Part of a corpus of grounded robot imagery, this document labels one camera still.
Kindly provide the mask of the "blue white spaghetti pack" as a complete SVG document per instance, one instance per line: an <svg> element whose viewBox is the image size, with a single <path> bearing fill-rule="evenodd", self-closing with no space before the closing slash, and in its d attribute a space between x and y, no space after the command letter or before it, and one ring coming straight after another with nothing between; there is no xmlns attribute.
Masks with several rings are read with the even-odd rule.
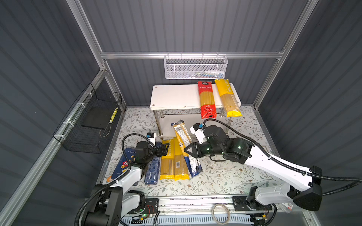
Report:
<svg viewBox="0 0 362 226"><path fill-rule="evenodd" d="M186 153L186 147L192 143L192 138L189 135L183 120L172 122L171 126L175 131L176 138L178 139L179 146L189 170L189 174L193 178L202 172L202 167L197 158L192 157L190 154Z"/></svg>

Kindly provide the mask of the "yellow pastatime spaghetti pack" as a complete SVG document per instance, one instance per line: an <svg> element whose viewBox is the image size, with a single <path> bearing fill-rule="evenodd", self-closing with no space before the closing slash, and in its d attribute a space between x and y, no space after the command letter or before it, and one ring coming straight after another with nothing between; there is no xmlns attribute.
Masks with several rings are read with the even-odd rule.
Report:
<svg viewBox="0 0 362 226"><path fill-rule="evenodd" d="M174 180L174 139L164 140L162 144L168 146L167 155L161 157L160 180Z"/></svg>
<svg viewBox="0 0 362 226"><path fill-rule="evenodd" d="M215 83L227 117L243 117L229 80L216 79Z"/></svg>

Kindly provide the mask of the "yellow spaghetti pack barcode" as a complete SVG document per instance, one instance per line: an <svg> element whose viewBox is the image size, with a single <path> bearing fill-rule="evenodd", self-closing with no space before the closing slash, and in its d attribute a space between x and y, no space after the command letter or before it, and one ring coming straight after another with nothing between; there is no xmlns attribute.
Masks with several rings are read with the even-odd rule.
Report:
<svg viewBox="0 0 362 226"><path fill-rule="evenodd" d="M184 159L179 141L176 137L174 140L174 180L189 180L189 171Z"/></svg>

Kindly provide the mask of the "red spaghetti pack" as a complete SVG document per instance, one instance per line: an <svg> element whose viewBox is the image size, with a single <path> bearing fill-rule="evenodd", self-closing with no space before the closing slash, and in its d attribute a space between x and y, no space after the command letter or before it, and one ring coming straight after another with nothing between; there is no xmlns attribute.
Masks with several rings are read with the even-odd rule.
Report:
<svg viewBox="0 0 362 226"><path fill-rule="evenodd" d="M212 82L198 82L201 119L217 117Z"/></svg>

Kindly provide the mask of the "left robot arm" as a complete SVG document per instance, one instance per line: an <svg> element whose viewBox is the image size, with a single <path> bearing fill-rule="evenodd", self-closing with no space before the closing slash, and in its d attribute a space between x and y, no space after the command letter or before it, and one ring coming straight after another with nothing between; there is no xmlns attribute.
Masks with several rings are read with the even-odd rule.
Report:
<svg viewBox="0 0 362 226"><path fill-rule="evenodd" d="M132 190L148 170L148 165L155 157L168 154L169 144L156 145L155 136L148 133L139 135L144 140L138 142L134 152L127 152L122 140L121 148L126 161L124 171L107 184L97 184L91 196L85 200L77 212L76 226L117 226L121 219L131 211L145 209L144 192Z"/></svg>

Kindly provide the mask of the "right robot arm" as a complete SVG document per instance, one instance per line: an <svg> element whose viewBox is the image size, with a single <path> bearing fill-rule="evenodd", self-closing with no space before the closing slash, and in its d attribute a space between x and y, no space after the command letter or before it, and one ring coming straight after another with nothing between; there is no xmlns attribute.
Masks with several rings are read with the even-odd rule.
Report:
<svg viewBox="0 0 362 226"><path fill-rule="evenodd" d="M185 152L194 158L221 155L224 161L240 163L261 169L283 181L274 187L253 186L246 198L252 209L277 203L293 203L308 210L318 211L323 197L351 189L362 180L354 177L324 176L319 167L303 167L267 152L258 142L222 124L238 137L230 138L218 126L196 123L190 131L197 141L189 144Z"/></svg>

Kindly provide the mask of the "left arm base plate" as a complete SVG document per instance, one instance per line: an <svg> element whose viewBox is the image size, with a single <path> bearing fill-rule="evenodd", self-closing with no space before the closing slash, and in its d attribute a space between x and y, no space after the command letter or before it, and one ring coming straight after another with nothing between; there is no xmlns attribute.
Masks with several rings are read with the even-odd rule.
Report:
<svg viewBox="0 0 362 226"><path fill-rule="evenodd" d="M140 209L130 211L130 214L156 214L158 212L159 199L158 198L146 198L144 205Z"/></svg>

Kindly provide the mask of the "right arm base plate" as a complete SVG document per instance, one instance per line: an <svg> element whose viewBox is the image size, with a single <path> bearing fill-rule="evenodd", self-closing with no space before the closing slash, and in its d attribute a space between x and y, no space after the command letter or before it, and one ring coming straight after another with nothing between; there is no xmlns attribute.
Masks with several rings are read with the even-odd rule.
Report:
<svg viewBox="0 0 362 226"><path fill-rule="evenodd" d="M271 211L272 205L261 205L256 201L248 201L247 195L238 195L232 197L232 203L235 211Z"/></svg>

